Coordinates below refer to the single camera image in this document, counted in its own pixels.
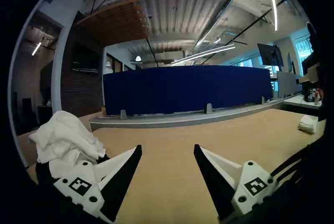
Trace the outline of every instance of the wooden slat panel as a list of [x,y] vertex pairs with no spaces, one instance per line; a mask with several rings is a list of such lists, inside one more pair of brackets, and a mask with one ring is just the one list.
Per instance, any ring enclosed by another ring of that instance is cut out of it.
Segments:
[[127,0],[111,5],[82,19],[75,26],[82,28],[101,46],[148,38],[147,22],[140,0]]

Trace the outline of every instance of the computer monitor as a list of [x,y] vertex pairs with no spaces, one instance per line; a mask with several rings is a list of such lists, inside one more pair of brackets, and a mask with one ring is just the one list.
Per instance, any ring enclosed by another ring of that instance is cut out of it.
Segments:
[[291,73],[291,71],[292,71],[291,57],[290,53],[288,53],[288,72]]
[[277,46],[258,44],[258,49],[265,66],[284,66],[281,51]]

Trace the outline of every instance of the desk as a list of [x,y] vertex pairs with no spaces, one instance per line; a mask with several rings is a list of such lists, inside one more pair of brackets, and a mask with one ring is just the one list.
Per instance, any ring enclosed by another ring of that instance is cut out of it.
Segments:
[[290,99],[286,99],[283,101],[286,105],[292,105],[296,107],[305,107],[305,108],[311,108],[311,109],[318,109],[321,106],[321,101],[317,105],[314,104],[314,102],[306,102],[304,100],[304,97],[301,95],[292,97]]
[[96,130],[109,157],[142,145],[117,223],[218,223],[193,155],[194,144],[239,164],[254,160],[271,172],[313,141],[312,135],[297,130],[302,116],[268,109],[203,125]]

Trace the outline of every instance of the monitor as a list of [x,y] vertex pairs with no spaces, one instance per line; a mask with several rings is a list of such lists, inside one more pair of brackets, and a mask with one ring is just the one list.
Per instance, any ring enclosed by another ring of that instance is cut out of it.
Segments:
[[288,53],[288,72],[291,73],[291,71],[292,71],[291,57],[290,53]]
[[98,75],[100,54],[91,49],[76,44],[72,53],[71,69],[87,75]]
[[284,66],[282,54],[277,46],[258,44],[258,49],[265,66]]

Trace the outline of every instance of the white countertop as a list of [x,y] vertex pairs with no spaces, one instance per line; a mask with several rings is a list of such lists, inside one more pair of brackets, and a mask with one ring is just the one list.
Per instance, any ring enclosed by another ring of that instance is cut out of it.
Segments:
[[318,104],[315,105],[314,102],[304,101],[304,96],[302,95],[297,95],[290,99],[286,99],[283,101],[283,103],[287,105],[293,105],[297,107],[307,107],[307,108],[312,108],[312,109],[318,109],[321,106],[321,101],[319,101]]

